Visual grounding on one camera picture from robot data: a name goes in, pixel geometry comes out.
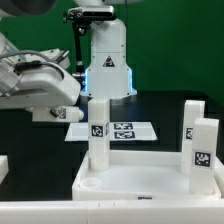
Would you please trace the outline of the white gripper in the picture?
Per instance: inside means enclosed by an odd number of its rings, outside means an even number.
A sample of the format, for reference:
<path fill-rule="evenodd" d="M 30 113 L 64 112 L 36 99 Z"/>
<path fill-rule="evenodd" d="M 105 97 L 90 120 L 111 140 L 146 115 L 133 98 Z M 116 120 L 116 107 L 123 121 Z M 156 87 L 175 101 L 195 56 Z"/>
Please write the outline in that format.
<path fill-rule="evenodd" d="M 57 55 L 32 50 L 0 54 L 0 110 L 72 106 L 80 92 L 79 82 L 60 66 L 67 52 Z"/>

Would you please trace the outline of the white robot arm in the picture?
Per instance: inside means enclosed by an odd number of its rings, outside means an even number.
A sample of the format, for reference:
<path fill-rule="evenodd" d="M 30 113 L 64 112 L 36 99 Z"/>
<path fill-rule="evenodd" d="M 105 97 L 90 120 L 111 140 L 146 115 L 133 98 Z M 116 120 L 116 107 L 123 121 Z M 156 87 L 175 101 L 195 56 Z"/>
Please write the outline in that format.
<path fill-rule="evenodd" d="M 134 95 L 126 63 L 126 27 L 116 4 L 140 0 L 73 0 L 63 16 L 72 23 L 76 73 L 66 71 L 68 53 L 20 50 L 0 33 L 0 110 L 24 109 L 35 121 L 78 122 L 79 97 L 120 99 Z"/>

